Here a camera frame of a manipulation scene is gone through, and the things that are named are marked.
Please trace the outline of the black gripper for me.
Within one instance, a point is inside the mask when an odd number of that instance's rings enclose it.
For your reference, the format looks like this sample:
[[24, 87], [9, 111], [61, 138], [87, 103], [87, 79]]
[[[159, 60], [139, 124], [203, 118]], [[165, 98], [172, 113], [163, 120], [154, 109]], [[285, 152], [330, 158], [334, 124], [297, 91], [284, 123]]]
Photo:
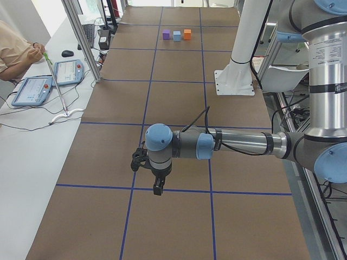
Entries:
[[153, 194], [161, 196], [163, 194], [163, 188], [165, 184], [165, 178], [171, 173], [172, 167], [168, 166], [165, 169], [155, 169], [152, 168], [151, 172], [155, 176], [155, 182], [153, 184]]

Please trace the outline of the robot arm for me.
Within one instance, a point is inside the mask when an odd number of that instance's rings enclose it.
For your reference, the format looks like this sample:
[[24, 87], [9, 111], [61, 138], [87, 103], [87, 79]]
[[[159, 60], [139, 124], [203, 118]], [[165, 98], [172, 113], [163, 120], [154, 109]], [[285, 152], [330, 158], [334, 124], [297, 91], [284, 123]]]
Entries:
[[172, 131], [154, 124], [131, 162], [133, 171], [143, 167], [155, 175], [154, 194], [163, 193], [173, 158], [210, 159], [219, 150], [274, 155], [329, 182], [346, 182], [346, 1], [280, 1], [277, 38], [309, 45], [309, 128], [254, 133], [190, 124]]

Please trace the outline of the person hand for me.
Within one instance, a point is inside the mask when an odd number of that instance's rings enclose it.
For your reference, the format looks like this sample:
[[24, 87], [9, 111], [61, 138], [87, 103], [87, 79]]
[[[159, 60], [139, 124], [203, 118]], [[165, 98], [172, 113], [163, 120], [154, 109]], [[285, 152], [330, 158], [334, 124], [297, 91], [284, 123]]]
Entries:
[[25, 62], [27, 64], [36, 63], [43, 58], [43, 53], [45, 52], [45, 47], [42, 44], [35, 44], [34, 48], [28, 51]]

